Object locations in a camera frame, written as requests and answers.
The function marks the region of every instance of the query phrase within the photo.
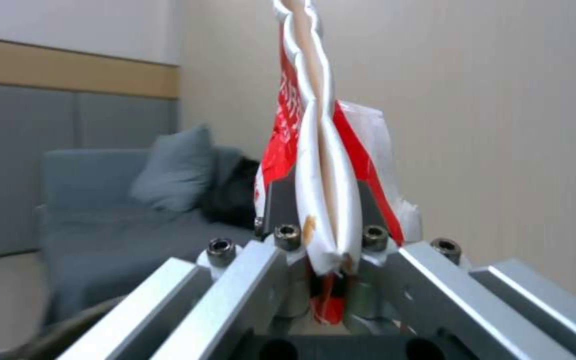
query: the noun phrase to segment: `sofa cushion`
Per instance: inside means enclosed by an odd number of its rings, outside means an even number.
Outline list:
[[[157,138],[131,196],[155,209],[187,212],[211,185],[215,149],[204,125]]]
[[[252,231],[208,223],[199,210],[126,207],[51,211],[42,251],[52,291],[46,323],[125,295],[170,257],[194,262],[208,241],[229,237],[241,246]]]

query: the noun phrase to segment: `beige wall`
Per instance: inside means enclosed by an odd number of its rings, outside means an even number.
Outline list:
[[[182,122],[260,157],[269,0],[183,3]],[[426,239],[516,256],[576,294],[576,1],[319,0],[339,99],[382,109]]]

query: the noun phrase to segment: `gray pillow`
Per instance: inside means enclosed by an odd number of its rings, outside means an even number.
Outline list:
[[[155,209],[187,212],[210,186],[214,166],[215,149],[205,125],[162,135],[150,149],[130,194]]]

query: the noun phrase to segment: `gray wall panel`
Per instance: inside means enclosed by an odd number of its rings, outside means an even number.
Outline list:
[[[73,94],[0,86],[0,255],[36,248],[41,153],[73,148]]]
[[[78,94],[83,148],[149,148],[170,133],[171,100],[138,96]]]

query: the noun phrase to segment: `brown stain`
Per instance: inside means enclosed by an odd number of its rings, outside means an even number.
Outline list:
[[[315,228],[317,226],[317,221],[315,220],[315,216],[308,215],[306,216],[306,221],[303,223],[303,245],[308,246],[313,239],[313,234],[315,232]]]
[[[343,254],[343,261],[341,262],[341,270],[346,274],[350,274],[353,271],[353,258],[349,253]]]

